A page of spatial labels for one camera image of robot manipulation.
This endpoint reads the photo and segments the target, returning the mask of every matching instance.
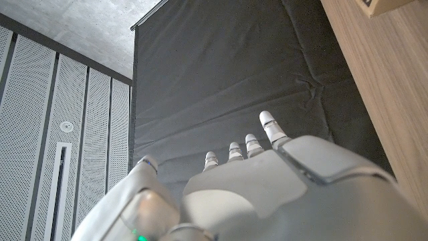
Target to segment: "perforated wall panel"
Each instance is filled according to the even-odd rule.
[[[0,104],[0,240],[23,240],[55,52],[18,36]]]
[[[63,230],[57,230],[56,232],[62,232],[62,240],[70,240],[71,238],[85,84],[86,66],[60,55],[31,240],[43,240],[52,172],[54,170],[55,151],[58,142],[72,143],[72,155],[70,159],[69,179],[63,180],[68,182],[67,190],[62,190],[67,192],[64,226]],[[64,121],[69,121],[73,124],[74,129],[72,132],[66,133],[60,129],[60,124]]]
[[[128,174],[129,85],[113,80],[108,190]]]
[[[76,227],[106,191],[110,77],[90,70]]]
[[[0,26],[0,77],[3,74],[3,69],[5,67],[5,61],[7,52],[9,51],[9,46],[11,44],[12,34],[12,31]]]

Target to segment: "black backdrop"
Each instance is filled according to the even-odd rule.
[[[383,167],[385,153],[319,1],[174,0],[136,29],[136,163],[151,154],[179,202],[205,154],[227,161],[259,113],[291,137],[314,135]]]

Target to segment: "ceiling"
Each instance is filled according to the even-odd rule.
[[[160,0],[0,0],[0,13],[132,78],[130,26]]]

